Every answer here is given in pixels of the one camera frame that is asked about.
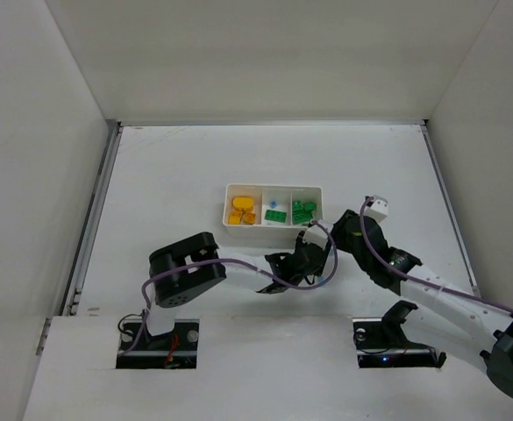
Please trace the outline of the yellow oval butterfly lego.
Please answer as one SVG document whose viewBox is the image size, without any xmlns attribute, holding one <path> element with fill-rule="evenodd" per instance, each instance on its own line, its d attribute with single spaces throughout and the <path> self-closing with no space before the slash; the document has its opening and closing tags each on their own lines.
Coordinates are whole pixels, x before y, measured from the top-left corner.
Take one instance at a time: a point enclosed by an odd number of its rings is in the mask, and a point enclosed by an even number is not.
<svg viewBox="0 0 513 421">
<path fill-rule="evenodd" d="M 235 196 L 232 199 L 232 208 L 236 211 L 252 212 L 254 199 L 249 196 Z"/>
</svg>

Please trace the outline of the yellow striped lego brick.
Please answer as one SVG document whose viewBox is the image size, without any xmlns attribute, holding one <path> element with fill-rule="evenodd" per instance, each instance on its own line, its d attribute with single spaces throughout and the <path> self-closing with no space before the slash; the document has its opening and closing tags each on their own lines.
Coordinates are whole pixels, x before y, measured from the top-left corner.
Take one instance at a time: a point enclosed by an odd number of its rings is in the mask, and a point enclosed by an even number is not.
<svg viewBox="0 0 513 421">
<path fill-rule="evenodd" d="M 240 225 L 242 223 L 244 212 L 242 210 L 232 210 L 229 213 L 227 224 L 228 225 Z"/>
</svg>

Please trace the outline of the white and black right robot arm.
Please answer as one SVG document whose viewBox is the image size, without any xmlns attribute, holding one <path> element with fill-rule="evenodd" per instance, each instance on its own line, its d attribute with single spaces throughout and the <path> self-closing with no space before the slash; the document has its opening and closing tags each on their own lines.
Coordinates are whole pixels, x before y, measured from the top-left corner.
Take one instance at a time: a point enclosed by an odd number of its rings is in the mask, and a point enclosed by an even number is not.
<svg viewBox="0 0 513 421">
<path fill-rule="evenodd" d="M 416 256 L 389 246 L 363 211 L 347 210 L 331 235 L 376 285 L 438 315 L 438 322 L 420 322 L 416 329 L 432 346 L 480 368 L 513 398 L 513 309 L 449 288 Z"/>
</svg>

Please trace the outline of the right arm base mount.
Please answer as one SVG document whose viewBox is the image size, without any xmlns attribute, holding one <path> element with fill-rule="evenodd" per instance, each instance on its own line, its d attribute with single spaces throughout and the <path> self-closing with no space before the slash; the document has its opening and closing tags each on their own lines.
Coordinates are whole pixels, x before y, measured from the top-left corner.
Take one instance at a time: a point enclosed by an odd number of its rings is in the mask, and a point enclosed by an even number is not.
<svg viewBox="0 0 513 421">
<path fill-rule="evenodd" d="M 443 367 L 445 352 L 410 341 L 403 331 L 406 317 L 417 309 L 414 303 L 399 301 L 380 318 L 353 319 L 353 343 L 359 368 Z"/>
</svg>

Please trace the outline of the yellow face lego cube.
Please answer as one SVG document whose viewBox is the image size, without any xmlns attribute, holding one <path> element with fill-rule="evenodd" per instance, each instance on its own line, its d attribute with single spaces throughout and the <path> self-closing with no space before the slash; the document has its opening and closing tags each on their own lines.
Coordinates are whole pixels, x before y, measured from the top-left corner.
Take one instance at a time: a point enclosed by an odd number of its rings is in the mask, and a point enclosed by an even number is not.
<svg viewBox="0 0 513 421">
<path fill-rule="evenodd" d="M 257 214 L 254 212 L 247 212 L 243 217 L 243 223 L 246 225 L 254 225 L 257 222 Z"/>
</svg>

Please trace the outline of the green square lego brick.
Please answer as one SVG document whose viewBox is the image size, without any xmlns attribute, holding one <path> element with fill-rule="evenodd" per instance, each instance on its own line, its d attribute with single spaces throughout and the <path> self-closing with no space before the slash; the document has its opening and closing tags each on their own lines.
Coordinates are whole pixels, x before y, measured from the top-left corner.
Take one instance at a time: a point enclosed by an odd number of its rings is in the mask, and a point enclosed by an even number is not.
<svg viewBox="0 0 513 421">
<path fill-rule="evenodd" d="M 317 204 L 313 202 L 308 202 L 303 204 L 303 210 L 306 212 L 314 212 L 317 209 Z"/>
</svg>

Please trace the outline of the green lego plate piece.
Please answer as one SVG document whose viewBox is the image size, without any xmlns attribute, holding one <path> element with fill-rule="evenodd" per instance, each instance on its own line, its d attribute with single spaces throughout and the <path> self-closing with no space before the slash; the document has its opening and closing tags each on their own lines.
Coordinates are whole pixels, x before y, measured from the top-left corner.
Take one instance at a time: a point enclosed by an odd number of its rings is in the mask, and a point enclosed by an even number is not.
<svg viewBox="0 0 513 421">
<path fill-rule="evenodd" d="M 307 224 L 313 219 L 313 212 L 308 210 L 297 210 L 292 214 L 292 224 Z"/>
</svg>

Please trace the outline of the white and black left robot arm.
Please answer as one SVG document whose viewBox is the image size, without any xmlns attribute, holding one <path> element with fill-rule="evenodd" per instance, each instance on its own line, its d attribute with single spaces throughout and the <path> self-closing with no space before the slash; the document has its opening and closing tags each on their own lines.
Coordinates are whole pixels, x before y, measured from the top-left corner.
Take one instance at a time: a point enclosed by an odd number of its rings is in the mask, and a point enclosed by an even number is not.
<svg viewBox="0 0 513 421">
<path fill-rule="evenodd" d="M 174 329 L 178 307 L 227 279 L 263 295 L 317 289 L 336 274 L 338 249 L 318 226 L 302 232 L 292 252 L 260 257 L 222 248 L 212 233 L 200 232 L 152 252 L 148 261 L 144 325 L 149 336 L 159 337 Z"/>
</svg>

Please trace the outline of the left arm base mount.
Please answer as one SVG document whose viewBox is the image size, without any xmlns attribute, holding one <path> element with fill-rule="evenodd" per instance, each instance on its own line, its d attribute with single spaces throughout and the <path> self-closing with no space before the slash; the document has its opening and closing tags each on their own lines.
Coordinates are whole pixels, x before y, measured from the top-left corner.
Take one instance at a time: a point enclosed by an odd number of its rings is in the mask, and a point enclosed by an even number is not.
<svg viewBox="0 0 513 421">
<path fill-rule="evenodd" d="M 116 369 L 196 369 L 200 323 L 176 319 L 171 332 L 151 335 L 142 327 L 142 314 L 118 321 Z"/>
</svg>

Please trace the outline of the small green lego brick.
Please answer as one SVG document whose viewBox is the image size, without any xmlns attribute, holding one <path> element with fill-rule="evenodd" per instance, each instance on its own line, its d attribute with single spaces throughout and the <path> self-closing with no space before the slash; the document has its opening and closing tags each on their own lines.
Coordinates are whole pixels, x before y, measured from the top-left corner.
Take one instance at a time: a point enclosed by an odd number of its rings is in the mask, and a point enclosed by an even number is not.
<svg viewBox="0 0 513 421">
<path fill-rule="evenodd" d="M 304 211 L 304 204 L 298 200 L 293 201 L 292 202 L 292 211 L 293 212 Z"/>
</svg>

